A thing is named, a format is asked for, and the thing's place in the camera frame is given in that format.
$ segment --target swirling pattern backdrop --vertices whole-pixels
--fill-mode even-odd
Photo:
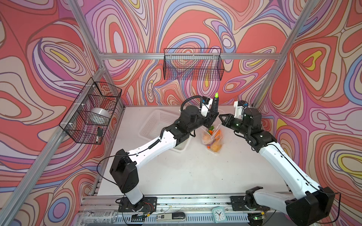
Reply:
[[[361,1],[320,1],[260,106],[288,155],[342,193],[340,226],[362,225],[361,35]]]
[[[280,52],[305,2],[78,0],[103,52],[220,47]],[[342,191],[338,225],[361,225],[361,30],[356,0],[321,0],[290,50],[260,110],[294,161],[322,186]],[[162,60],[109,60],[128,105],[173,105],[195,95],[251,101],[272,60],[225,60],[223,80],[164,81]],[[19,184],[81,87],[97,70],[67,0],[0,1],[0,207]],[[14,225],[70,225],[95,179],[102,145],[66,138]],[[333,206],[332,218],[337,207]]]
[[[0,1],[0,208],[98,69],[64,0]],[[69,225],[95,180],[101,145],[64,139],[12,225]]]
[[[220,47],[225,53],[278,53],[304,0],[104,0],[82,11],[101,52],[158,53],[164,48]],[[230,104],[251,101],[272,60],[225,60],[222,81],[165,81],[163,60],[109,60],[126,105],[180,105],[193,95]]]

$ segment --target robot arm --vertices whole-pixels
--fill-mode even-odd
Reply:
[[[255,108],[244,108],[242,119],[232,114],[219,115],[222,125],[246,139],[256,152],[261,154],[281,175],[293,195],[269,192],[262,187],[246,191],[245,206],[249,209],[268,206],[285,214],[298,226],[307,226],[329,215],[334,192],[322,188],[312,180],[284,152],[269,132],[261,128],[261,114]]]
[[[200,107],[189,105],[184,109],[188,101],[196,98],[200,99]],[[123,149],[116,153],[110,174],[135,211],[144,204],[144,196],[138,187],[137,169],[162,152],[184,142],[190,135],[194,136],[191,132],[195,129],[201,126],[209,128],[219,114],[218,105],[217,93],[214,99],[202,96],[190,97],[182,103],[180,117],[170,126],[163,128],[159,137],[127,153]]]

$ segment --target white table surface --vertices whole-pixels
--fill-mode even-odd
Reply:
[[[111,155],[126,152],[147,143],[138,132],[155,109],[174,114],[180,107],[127,107],[116,136]],[[234,113],[233,106],[220,106],[225,114]],[[251,150],[247,142],[235,136],[231,129],[222,128],[224,145],[214,154],[201,143],[200,130],[182,153],[165,151],[138,171],[139,186],[144,195],[189,195],[243,193],[255,186],[270,191],[287,192],[284,180],[260,154]],[[112,181],[109,158],[104,177]],[[120,189],[102,180],[98,195],[122,195]]]

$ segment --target alarm clock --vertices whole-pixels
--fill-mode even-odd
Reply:
[[[223,207],[216,207],[212,209],[212,215],[214,216],[215,223],[226,221],[226,215]]]

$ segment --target wire basket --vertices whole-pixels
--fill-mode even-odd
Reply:
[[[93,81],[91,86],[66,126],[59,124],[76,143],[101,144],[121,98],[122,90],[112,84]],[[101,109],[102,114],[94,109]]]
[[[165,80],[221,81],[224,64],[220,48],[165,48]]]

